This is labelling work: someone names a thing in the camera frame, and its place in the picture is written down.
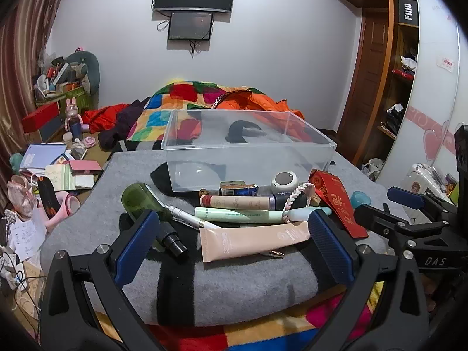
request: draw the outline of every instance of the blue notebook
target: blue notebook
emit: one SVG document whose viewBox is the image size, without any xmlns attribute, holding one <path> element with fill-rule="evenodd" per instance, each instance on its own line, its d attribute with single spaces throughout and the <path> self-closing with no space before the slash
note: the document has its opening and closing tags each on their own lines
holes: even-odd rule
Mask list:
<svg viewBox="0 0 468 351">
<path fill-rule="evenodd" d="M 44 169 L 66 150 L 65 144 L 31 144 L 20 164 L 22 169 Z"/>
</svg>

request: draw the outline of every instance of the green toothpaste tube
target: green toothpaste tube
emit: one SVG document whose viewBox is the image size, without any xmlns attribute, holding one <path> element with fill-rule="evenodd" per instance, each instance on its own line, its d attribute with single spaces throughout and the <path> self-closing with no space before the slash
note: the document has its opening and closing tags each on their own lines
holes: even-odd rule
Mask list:
<svg viewBox="0 0 468 351">
<path fill-rule="evenodd" d="M 281 224 L 282 211 L 238 210 L 196 207 L 195 216 L 200 219 L 226 223 Z"/>
</svg>

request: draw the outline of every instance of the pink notebook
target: pink notebook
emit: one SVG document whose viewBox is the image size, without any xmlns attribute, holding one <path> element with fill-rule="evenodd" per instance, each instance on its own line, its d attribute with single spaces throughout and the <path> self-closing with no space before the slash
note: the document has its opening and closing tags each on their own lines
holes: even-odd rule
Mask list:
<svg viewBox="0 0 468 351">
<path fill-rule="evenodd" d="M 97 161 L 71 159 L 69 162 L 73 173 L 96 174 L 102 170 Z"/>
</svg>

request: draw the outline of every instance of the blue gripper pad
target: blue gripper pad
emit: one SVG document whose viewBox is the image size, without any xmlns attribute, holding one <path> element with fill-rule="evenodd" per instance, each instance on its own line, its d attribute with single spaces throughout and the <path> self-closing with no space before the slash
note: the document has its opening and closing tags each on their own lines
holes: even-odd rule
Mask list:
<svg viewBox="0 0 468 351">
<path fill-rule="evenodd" d="M 140 217 L 134 226 L 138 226 L 139 224 L 140 227 L 116 260 L 116 276 L 114 281 L 119 288 L 133 281 L 151 244 L 156 239 L 159 228 L 158 214 L 155 211 L 149 212 L 145 218 Z"/>
<path fill-rule="evenodd" d="M 424 198 L 420 194 L 403 190 L 399 187 L 391 187 L 387 191 L 387 198 L 392 202 L 402 204 L 412 209 L 421 209 L 424 207 Z"/>
<path fill-rule="evenodd" d="M 317 209 L 311 212 L 309 216 L 308 227 L 310 237 L 317 245 L 317 248 L 319 248 L 335 281 L 350 287 L 354 281 L 353 267 L 358 262 L 357 253 L 354 251 L 356 245 L 348 234 L 344 234 L 349 237 L 349 239 L 345 239 L 345 242 L 348 249 L 350 247 L 352 252 L 354 252 L 355 260 L 353 260 L 350 253 L 347 252 L 340 240 L 338 240 L 338 237 L 334 234 L 334 232 L 341 230 L 320 211 L 323 212 L 321 209 Z"/>
</svg>

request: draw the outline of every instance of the white pen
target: white pen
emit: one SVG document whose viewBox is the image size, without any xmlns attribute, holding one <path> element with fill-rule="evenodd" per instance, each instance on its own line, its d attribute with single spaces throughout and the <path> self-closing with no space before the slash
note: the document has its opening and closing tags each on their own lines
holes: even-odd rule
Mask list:
<svg viewBox="0 0 468 351">
<path fill-rule="evenodd" d="M 193 229 L 199 231 L 200 227 L 204 228 L 222 228 L 220 226 L 217 226 L 216 224 L 207 222 L 206 220 L 199 219 L 193 215 L 190 215 L 188 212 L 185 212 L 177 207 L 174 206 L 167 206 L 168 210 L 171 212 L 172 216 L 174 217 L 175 220 L 178 222 L 185 224 L 186 226 L 192 227 Z M 278 251 L 270 251 L 270 252 L 261 252 L 263 256 L 269 256 L 269 257 L 276 257 L 279 259 L 282 259 L 285 255 L 281 252 Z"/>
</svg>

